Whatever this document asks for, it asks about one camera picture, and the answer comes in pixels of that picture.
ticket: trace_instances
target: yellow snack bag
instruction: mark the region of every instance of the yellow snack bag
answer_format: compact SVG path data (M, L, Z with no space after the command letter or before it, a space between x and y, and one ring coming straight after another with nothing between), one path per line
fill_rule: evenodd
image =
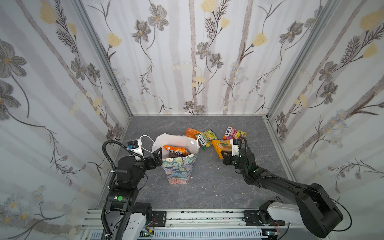
M218 156L223 160L221 151L232 151L231 141L230 140L213 140L212 145L214 146Z
M185 157L189 155L189 152L183 147L172 147L169 145L165 145L163 148L168 150L168 152L173 153L179 157Z

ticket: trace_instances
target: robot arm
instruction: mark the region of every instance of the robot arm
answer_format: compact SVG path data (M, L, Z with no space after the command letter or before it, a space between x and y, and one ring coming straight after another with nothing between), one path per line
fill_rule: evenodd
M118 184L115 185L115 182L111 184L104 206L106 214L105 216L102 214L102 221L105 221L106 226L114 226L112 229L104 227L103 235L107 240L138 239L143 227L154 219L151 205L135 203L135 200L138 195L137 185L144 177L146 170L161 166L162 152L159 148L153 152L153 158L144 158L140 144L136 144L139 142L135 141L137 140L129 142L128 147L118 143L120 146L124 146L130 155L121 158L118 167L114 169L114 173L117 175L115 181ZM245 142L244 148L242 148L241 141ZM104 145L103 152L109 160L110 157L104 151ZM343 220L340 210L322 186L316 183L311 185L296 183L259 167L255 163L255 156L247 146L245 138L231 140L231 145L232 151L221 152L223 164L235 166L248 185L272 190L296 202L296 205L293 205L269 200L260 206L257 216L255 214L246 216L245 219L248 219L245 220L246 222L289 221L305 226L317 237L325 238Z
M241 148L240 141L245 141ZM240 170L248 185L272 190L297 205L269 201L265 214L274 220L284 220L305 226L315 236L324 238L343 220L335 203L319 184L300 184L279 177L255 163L255 155L247 146L245 138L231 140L232 152L222 151L223 164Z

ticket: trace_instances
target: white cable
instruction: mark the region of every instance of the white cable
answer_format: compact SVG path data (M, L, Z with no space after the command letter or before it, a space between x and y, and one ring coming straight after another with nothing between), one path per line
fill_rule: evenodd
M152 140L153 143L155 143L155 141L153 141L153 139L152 139L150 136L148 136L148 135L143 135L143 136L139 137L139 139L141 140L142 137L149 137L149 139ZM149 151L149 150L147 150L147 149L145 149L145 148L143 148L143 147L141 147L141 148L144 149L144 150L147 151L147 152L152 153L151 151Z

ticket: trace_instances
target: orange snack bag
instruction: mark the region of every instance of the orange snack bag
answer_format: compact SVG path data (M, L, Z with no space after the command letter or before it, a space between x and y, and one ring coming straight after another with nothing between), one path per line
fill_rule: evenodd
M187 128L187 131L186 133L184 134L184 136L187 136L187 137L191 137L193 138L194 140L197 140L197 137L195 136L196 134L200 134L201 132L200 131L197 131L193 128Z
M230 140L213 140L212 145L214 146L218 156L223 160L221 151L232 151L231 141Z
M189 152L183 147L172 147L169 145L165 145L163 148L165 148L170 153L173 153L179 157L185 157L185 156L189 155Z

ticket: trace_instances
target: gray marble surface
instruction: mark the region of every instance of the gray marble surface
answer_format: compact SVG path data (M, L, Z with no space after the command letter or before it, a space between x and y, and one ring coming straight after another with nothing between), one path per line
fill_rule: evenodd
M286 178L262 117L133 116L122 142L126 144L144 134L154 140L163 133L184 135L188 127L200 131L212 129L220 139L228 125L247 132L248 145L261 167ZM150 139L144 137L142 141L144 148L151 149ZM121 149L117 160L126 155L127 152ZM153 208L257 208L269 199L275 200L278 195L267 189L247 185L242 175L235 173L233 166L222 163L213 146L205 150L200 148L189 184L170 185L162 167L148 170L147 175L148 182L139 192L136 201L151 203ZM102 208L104 201L105 196L101 198L99 208Z

